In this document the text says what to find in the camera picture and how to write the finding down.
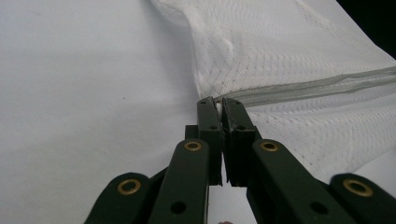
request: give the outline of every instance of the perforated fabric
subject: perforated fabric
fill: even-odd
[[[152,2],[190,31],[201,97],[255,105],[263,136],[316,177],[395,148],[396,62],[335,1]]]

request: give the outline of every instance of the white sheet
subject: white sheet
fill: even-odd
[[[112,178],[167,166],[199,99],[169,25],[144,0],[0,3],[0,223],[82,223]],[[368,170],[396,195],[390,158]],[[209,193],[208,223],[255,223],[244,189]]]

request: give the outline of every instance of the white fabric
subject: white fabric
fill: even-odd
[[[1,224],[82,223],[112,178],[169,164],[199,96],[168,25],[146,0],[0,1]],[[360,172],[394,196],[395,152]],[[255,223],[245,191],[211,188],[208,223]]]
[[[191,32],[201,97],[233,97],[317,178],[396,147],[396,62],[335,1],[152,0]]]

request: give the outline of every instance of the white cloth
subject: white cloth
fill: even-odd
[[[115,176],[169,164],[199,100],[169,25],[146,0],[0,2],[1,224],[82,223]],[[361,175],[396,195],[394,152]],[[255,223],[244,189],[210,189],[225,220]]]
[[[335,1],[152,0],[191,33],[201,97],[233,97],[327,182],[396,148],[396,62]]]

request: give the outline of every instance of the metal grommet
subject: metal grommet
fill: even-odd
[[[272,142],[262,142],[260,147],[266,151],[277,151],[279,149],[279,146]]]
[[[343,182],[344,187],[350,192],[357,194],[361,197],[373,196],[373,190],[364,183],[356,179],[346,179]]]
[[[125,189],[125,186],[127,184],[134,184],[134,187],[131,189]],[[130,195],[133,193],[136,193],[140,189],[140,181],[136,179],[127,179],[119,183],[119,186],[117,187],[117,191],[122,194],[122,195]]]
[[[199,142],[188,142],[184,145],[184,148],[186,148],[189,151],[196,151],[201,149],[202,145]]]

